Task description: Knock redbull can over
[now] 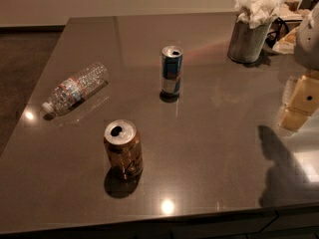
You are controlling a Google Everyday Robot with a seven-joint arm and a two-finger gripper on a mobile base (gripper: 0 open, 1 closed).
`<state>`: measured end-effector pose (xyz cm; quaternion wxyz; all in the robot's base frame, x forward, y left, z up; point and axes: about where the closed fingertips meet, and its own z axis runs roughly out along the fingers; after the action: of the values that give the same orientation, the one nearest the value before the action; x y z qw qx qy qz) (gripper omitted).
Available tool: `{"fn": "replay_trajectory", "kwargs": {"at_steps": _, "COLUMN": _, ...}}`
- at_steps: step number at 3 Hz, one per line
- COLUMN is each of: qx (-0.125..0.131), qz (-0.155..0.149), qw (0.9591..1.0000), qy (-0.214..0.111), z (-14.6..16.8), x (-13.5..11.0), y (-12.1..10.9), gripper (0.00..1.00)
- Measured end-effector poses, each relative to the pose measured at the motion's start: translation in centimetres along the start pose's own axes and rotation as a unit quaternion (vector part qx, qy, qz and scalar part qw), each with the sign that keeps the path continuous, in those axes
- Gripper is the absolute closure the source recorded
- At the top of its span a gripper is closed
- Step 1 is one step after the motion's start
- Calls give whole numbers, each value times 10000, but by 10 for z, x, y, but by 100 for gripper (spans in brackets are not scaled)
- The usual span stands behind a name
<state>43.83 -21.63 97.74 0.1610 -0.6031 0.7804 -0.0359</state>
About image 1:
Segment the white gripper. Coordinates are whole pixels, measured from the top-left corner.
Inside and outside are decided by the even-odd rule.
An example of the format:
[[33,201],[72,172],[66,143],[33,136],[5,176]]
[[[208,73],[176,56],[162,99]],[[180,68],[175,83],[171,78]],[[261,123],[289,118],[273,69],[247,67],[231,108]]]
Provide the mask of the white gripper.
[[319,10],[312,10],[299,25],[294,57],[308,71],[286,82],[278,125],[298,131],[319,109]]

